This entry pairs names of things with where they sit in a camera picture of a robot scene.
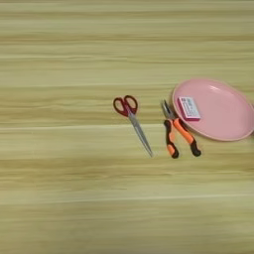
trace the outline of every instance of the red scissors handle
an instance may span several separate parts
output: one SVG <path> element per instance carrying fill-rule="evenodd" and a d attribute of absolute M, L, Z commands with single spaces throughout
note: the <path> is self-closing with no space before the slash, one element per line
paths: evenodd
<path fill-rule="evenodd" d="M 113 106 L 119 114 L 128 117 L 129 116 L 128 109 L 133 114 L 136 114 L 138 110 L 138 101 L 133 96 L 126 95 L 124 98 L 121 97 L 115 98 L 113 101 Z"/>

